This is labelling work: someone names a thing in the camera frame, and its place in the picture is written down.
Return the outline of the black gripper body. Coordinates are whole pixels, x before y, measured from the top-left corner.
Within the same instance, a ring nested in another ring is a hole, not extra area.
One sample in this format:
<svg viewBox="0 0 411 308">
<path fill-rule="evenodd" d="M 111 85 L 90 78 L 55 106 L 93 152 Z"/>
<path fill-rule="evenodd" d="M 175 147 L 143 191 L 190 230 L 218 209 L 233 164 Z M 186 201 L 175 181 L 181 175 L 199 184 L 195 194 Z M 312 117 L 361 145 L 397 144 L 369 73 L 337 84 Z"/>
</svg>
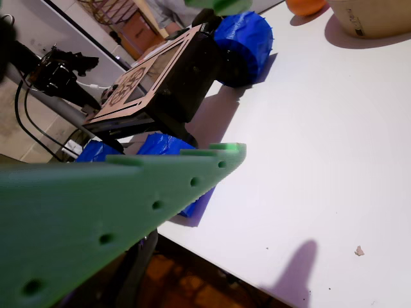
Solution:
<svg viewBox="0 0 411 308">
<path fill-rule="evenodd" d="M 31 84 L 50 96 L 67 94 L 71 89 L 79 88 L 77 77 L 86 76 L 86 72 L 98 63 L 98 57 L 66 52 L 53 46 L 31 73 Z"/>
</svg>

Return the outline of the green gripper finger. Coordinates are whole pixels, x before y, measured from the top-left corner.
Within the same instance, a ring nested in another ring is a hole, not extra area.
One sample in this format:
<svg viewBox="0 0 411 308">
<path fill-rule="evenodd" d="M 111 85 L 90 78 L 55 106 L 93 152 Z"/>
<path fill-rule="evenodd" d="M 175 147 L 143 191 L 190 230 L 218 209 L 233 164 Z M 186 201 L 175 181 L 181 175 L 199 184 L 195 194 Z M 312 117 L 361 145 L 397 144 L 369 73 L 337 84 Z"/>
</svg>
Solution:
<svg viewBox="0 0 411 308">
<path fill-rule="evenodd" d="M 211 9 L 216 15 L 236 15 L 246 12 L 251 6 L 251 0 L 185 0 L 186 6 Z"/>
<path fill-rule="evenodd" d="M 218 185 L 245 144 L 1 167 L 1 306 L 49 307 Z"/>
</svg>

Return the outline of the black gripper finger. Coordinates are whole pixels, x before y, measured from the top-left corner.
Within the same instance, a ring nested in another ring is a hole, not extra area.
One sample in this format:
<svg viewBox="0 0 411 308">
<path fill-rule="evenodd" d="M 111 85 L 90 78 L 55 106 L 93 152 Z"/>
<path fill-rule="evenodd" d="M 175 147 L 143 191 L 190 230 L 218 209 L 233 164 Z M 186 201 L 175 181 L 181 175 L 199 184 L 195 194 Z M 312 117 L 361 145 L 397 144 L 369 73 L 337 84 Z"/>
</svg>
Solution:
<svg viewBox="0 0 411 308">
<path fill-rule="evenodd" d="M 79 107 L 89 106 L 93 110 L 100 111 L 101 106 L 86 90 L 77 83 L 71 86 L 71 102 Z"/>
</svg>

